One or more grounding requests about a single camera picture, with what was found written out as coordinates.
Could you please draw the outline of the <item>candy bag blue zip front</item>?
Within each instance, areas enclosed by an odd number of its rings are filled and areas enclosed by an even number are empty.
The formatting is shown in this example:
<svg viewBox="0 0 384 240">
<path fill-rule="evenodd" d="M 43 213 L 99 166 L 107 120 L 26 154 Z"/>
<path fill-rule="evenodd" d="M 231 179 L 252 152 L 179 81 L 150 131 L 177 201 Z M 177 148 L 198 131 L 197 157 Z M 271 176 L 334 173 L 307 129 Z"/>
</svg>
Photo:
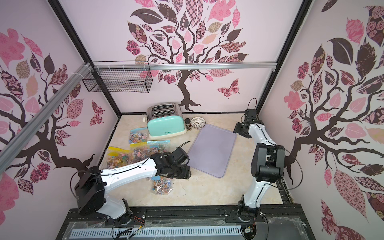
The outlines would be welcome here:
<svg viewBox="0 0 384 240">
<path fill-rule="evenodd" d="M 152 183 L 152 192 L 156 195 L 168 195 L 173 190 L 171 179 L 155 176 L 150 178 L 150 181 Z"/>
</svg>

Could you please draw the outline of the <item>lavender plastic tray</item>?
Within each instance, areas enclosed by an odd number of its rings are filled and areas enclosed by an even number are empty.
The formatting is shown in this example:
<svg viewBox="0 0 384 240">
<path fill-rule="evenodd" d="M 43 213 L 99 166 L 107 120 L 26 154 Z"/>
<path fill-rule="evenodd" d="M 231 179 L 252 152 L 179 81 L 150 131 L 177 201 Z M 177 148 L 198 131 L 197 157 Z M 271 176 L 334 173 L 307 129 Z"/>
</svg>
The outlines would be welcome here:
<svg viewBox="0 0 384 240">
<path fill-rule="evenodd" d="M 237 135 L 231 131 L 205 125 L 192 144 L 189 166 L 216 178 L 222 178 L 228 167 Z"/>
</svg>

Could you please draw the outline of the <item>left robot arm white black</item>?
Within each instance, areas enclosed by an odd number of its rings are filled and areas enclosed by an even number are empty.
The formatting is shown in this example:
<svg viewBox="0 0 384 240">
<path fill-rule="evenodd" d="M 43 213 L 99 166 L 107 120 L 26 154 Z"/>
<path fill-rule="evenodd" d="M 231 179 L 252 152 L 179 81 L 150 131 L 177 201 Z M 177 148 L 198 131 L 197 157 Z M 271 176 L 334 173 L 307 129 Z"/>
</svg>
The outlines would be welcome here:
<svg viewBox="0 0 384 240">
<path fill-rule="evenodd" d="M 177 147 L 171 153 L 155 153 L 143 161 L 120 168 L 100 170 L 99 167 L 92 167 L 81 170 L 79 181 L 71 187 L 78 213 L 81 216 L 99 213 L 114 220 L 130 215 L 132 212 L 128 202 L 111 197 L 109 193 L 112 190 L 156 176 L 188 180 L 192 176 L 189 160 L 183 148 Z"/>
</svg>

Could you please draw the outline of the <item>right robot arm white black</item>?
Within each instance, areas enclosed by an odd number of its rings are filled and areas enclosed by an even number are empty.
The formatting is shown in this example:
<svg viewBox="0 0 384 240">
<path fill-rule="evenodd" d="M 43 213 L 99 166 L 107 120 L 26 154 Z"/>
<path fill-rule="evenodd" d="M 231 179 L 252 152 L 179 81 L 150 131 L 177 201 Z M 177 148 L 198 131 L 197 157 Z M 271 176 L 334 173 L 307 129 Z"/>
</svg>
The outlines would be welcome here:
<svg viewBox="0 0 384 240">
<path fill-rule="evenodd" d="M 272 140 L 255 109 L 246 109 L 244 117 L 242 122 L 236 123 L 234 133 L 253 139 L 256 149 L 251 162 L 253 181 L 238 202 L 238 216 L 251 218 L 258 215 L 267 190 L 283 176 L 288 150 Z"/>
</svg>

